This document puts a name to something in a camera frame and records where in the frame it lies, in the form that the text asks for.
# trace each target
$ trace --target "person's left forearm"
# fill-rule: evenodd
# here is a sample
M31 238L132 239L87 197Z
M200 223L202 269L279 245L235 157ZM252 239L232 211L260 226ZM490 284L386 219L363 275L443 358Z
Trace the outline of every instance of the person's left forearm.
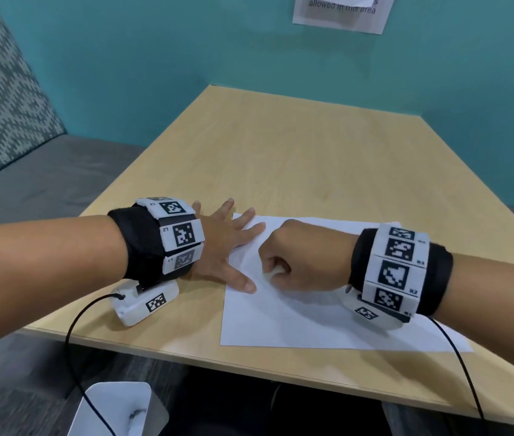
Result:
M108 216L0 225L0 337L122 279L127 260Z

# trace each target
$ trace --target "wire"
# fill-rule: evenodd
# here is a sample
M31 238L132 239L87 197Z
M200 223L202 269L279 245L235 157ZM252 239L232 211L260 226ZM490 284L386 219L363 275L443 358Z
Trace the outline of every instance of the wire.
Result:
M73 369L72 355L71 355L71 352L69 351L69 338L72 336L72 330L75 327L75 325L76 325L77 321L79 320L79 318L82 315L84 315L84 313L86 313L86 311L89 308L91 308L94 304L96 304L98 301L104 300L106 298L117 298L118 300L123 300L124 298L126 298L126 296L125 295L120 295L119 293L108 293L108 295L101 296L99 298L96 298L92 302L88 303L88 305L85 308L83 308L79 314L77 314L77 317L75 317L75 319L72 321L72 325L69 326L68 334L65 336L64 350L65 350L65 359L66 359L66 361L68 363L69 373L72 376L72 380L75 383L76 387L81 392L81 396L83 397L83 399L86 400L86 403L88 403L88 405L94 411L96 416L98 418L100 418L101 422L104 423L104 425L109 430L109 432L112 434L112 436L116 436L116 433L112 430L112 427L110 427L110 425L106 422L106 419L104 419L104 417L101 415L101 413L91 403L90 398L87 397L86 391L81 386L81 381L80 381L79 377L77 376L75 370Z
M479 412L479 418L481 418L481 421L483 422L483 425L486 426L486 419L483 416L483 409L481 409L481 403L479 403L479 398L477 397L477 392L475 391L475 387L473 386L473 382L471 381L471 376L469 376L469 372L467 371L467 366L465 366L465 363L463 362L463 358L461 358L461 354L457 350L457 347L455 347L455 343L451 340L449 335L445 332L445 330L442 328L442 326L432 318L428 318L431 320L435 326L439 328L439 330L442 332L442 334L445 336L445 338L449 341L451 347L455 351L455 354L457 355L457 358L459 359L459 362L461 363L461 367L463 367L463 371L465 373L465 377L467 378L467 382L469 383L469 387L471 388L471 393L473 394L473 398L475 399L475 405L477 406L477 411Z

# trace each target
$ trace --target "wooden table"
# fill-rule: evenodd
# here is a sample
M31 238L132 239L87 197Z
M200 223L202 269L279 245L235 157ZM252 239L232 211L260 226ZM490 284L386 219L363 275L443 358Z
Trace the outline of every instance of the wooden table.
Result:
M199 199L205 214L234 197L269 216L398 220L451 251L514 263L514 215L418 116L209 86L83 214L157 195ZM453 353L220 346L224 287L179 284L175 301L130 329L95 305L73 342L476 415ZM63 339L109 291L27 330ZM486 416L514 423L514 367L472 346L464 360Z

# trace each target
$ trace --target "teal wall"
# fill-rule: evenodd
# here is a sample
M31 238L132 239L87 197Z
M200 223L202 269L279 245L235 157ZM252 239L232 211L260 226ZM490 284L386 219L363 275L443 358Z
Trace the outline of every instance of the teal wall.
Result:
M149 144L210 84L421 114L514 204L513 0L396 0L384 35L293 0L0 0L72 134Z

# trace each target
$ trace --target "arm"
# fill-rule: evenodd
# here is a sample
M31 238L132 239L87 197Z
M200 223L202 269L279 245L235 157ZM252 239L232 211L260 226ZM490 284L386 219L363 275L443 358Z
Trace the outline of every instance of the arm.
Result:
M281 289L332 290L348 284L357 236L286 221L259 250L264 272L281 264ZM434 318L514 364L514 264L453 254Z
M254 292L253 282L229 266L228 258L265 226L242 230L253 209L226 221L233 204L230 199L210 217L199 216L205 247L189 277ZM198 214L200 203L193 207ZM0 337L122 279L127 263L126 243L108 216L0 225Z

